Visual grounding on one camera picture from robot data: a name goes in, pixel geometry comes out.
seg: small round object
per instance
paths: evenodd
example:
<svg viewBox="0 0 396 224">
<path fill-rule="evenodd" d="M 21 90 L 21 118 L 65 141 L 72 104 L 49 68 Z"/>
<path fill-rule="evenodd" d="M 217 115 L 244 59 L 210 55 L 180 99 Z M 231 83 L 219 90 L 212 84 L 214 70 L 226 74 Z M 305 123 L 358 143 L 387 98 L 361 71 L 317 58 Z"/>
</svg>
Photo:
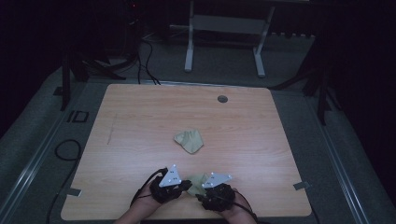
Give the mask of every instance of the small round object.
<svg viewBox="0 0 396 224">
<path fill-rule="evenodd" d="M 220 103 L 227 103 L 227 101 L 228 101 L 228 98 L 227 98 L 227 96 L 225 96 L 225 95 L 220 95 L 219 97 L 218 97 L 218 101 L 220 102 Z"/>
</svg>

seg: wearable controller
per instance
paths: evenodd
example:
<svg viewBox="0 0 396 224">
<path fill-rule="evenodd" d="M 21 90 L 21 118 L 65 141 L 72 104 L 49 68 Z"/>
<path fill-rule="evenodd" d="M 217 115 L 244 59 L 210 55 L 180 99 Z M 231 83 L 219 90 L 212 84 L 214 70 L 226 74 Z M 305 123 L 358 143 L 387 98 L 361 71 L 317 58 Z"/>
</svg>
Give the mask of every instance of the wearable controller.
<svg viewBox="0 0 396 224">
<path fill-rule="evenodd" d="M 202 185 L 206 194 L 195 194 L 205 210 L 222 212 L 233 206 L 235 192 L 231 189 L 230 185 L 224 184 L 224 182 L 230 179 L 232 179 L 230 175 L 212 173 L 212 176 L 206 180 Z"/>
<path fill-rule="evenodd" d="M 192 183 L 190 180 L 181 180 L 177 172 L 177 167 L 173 165 L 170 170 L 166 167 L 156 171 L 152 174 L 146 183 L 140 188 L 134 195 L 131 201 L 131 205 L 136 199 L 138 199 L 142 189 L 149 183 L 149 181 L 155 176 L 155 179 L 151 182 L 149 189 L 151 191 L 151 196 L 158 203 L 167 203 L 173 199 L 178 198 L 181 193 L 188 190 Z"/>
</svg>

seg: haptic device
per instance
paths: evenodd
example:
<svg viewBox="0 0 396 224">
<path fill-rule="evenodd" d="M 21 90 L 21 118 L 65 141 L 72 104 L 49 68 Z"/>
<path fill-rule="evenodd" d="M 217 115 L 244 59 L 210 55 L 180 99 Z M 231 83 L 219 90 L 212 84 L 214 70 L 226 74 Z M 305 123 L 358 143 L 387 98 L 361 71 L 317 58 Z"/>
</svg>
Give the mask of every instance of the haptic device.
<svg viewBox="0 0 396 224">
<path fill-rule="evenodd" d="M 131 201 L 131 205 L 134 203 L 136 199 L 139 198 L 139 194 L 142 189 L 149 183 L 149 181 L 155 176 L 155 179 L 152 181 L 149 189 L 151 191 L 151 196 L 158 203 L 167 203 L 171 200 L 178 198 L 183 191 L 188 190 L 192 183 L 190 180 L 181 180 L 180 176 L 177 172 L 177 167 L 173 165 L 170 170 L 168 168 L 163 168 L 156 171 L 152 174 L 146 183 L 140 188 L 134 198 Z"/>
</svg>

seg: gray floor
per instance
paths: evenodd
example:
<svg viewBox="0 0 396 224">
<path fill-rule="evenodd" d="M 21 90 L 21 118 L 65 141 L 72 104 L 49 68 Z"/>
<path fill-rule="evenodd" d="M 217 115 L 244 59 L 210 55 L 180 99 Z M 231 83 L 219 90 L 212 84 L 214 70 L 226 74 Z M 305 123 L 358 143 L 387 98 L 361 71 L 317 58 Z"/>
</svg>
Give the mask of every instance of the gray floor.
<svg viewBox="0 0 396 224">
<path fill-rule="evenodd" d="M 176 82 L 247 87 L 268 87 L 294 76 L 313 41 L 303 37 L 268 37 L 262 53 L 266 77 L 259 78 L 251 47 L 223 43 L 214 45 L 198 39 L 193 69 L 187 74 L 183 71 L 187 49 L 185 33 L 175 32 L 175 38 L 169 43 L 162 42 L 155 35 L 146 39 L 153 45 L 149 71 L 162 84 Z M 141 54 L 145 61 L 149 55 L 148 45 L 142 45 Z M 120 75 L 127 77 L 127 80 L 118 82 L 136 83 L 137 67 L 120 72 Z M 66 111 L 61 112 L 61 98 L 52 95 L 61 84 L 61 73 L 52 74 L 0 140 L 0 200 L 9 202 L 7 199 L 17 199 L 14 203 L 7 203 L 16 205 L 15 210 L 10 210 L 13 213 L 10 223 L 45 223 L 50 203 L 73 166 L 73 162 L 59 161 L 53 151 L 57 144 L 70 138 L 78 140 L 84 147 L 106 86 L 113 82 L 99 76 L 92 76 L 88 83 L 73 82 L 73 101 Z M 326 112 L 327 126 L 321 126 L 315 116 L 317 98 L 304 97 L 301 94 L 303 85 L 304 81 L 301 81 L 272 93 L 301 177 L 311 185 L 306 191 L 320 223 L 396 223 L 395 209 L 343 112 L 330 102 L 332 110 Z M 88 122 L 66 122 L 71 110 L 89 111 Z M 339 156 L 346 177 L 339 175 L 340 166 L 334 162 L 334 152 L 330 149 L 334 149 Z M 37 173 L 29 173 L 24 168 L 37 152 L 44 160 L 35 165 L 40 168 Z M 65 149 L 65 154 L 75 156 L 76 148 L 71 145 Z M 16 192 L 13 187 L 22 172 L 32 174 L 28 179 L 32 182 L 26 191 L 18 191 L 20 197 L 12 198 L 10 195 Z M 354 205 L 346 197 L 350 196 L 350 191 L 344 187 L 343 180 L 352 184 L 363 215 L 354 214 Z M 112 222 L 65 222 L 60 218 L 63 203 L 64 196 L 61 195 L 52 209 L 50 223 Z M 318 223 L 313 214 L 309 217 L 264 217 L 262 220 L 271 223 Z"/>
</svg>

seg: wooden table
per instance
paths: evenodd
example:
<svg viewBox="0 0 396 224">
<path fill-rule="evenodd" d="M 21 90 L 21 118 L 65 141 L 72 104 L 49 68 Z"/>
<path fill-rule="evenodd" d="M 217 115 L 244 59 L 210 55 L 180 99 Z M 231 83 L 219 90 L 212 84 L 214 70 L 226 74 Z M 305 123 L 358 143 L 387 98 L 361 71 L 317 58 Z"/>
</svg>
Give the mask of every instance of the wooden table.
<svg viewBox="0 0 396 224">
<path fill-rule="evenodd" d="M 225 95 L 227 103 L 218 96 Z M 187 153 L 175 134 L 197 129 L 204 146 Z M 180 177 L 230 174 L 227 184 L 248 199 L 258 217 L 311 213 L 271 92 L 259 88 L 109 85 L 71 188 L 66 220 L 116 219 L 136 191 L 163 167 Z M 217 218 L 187 193 L 150 219 Z"/>
</svg>

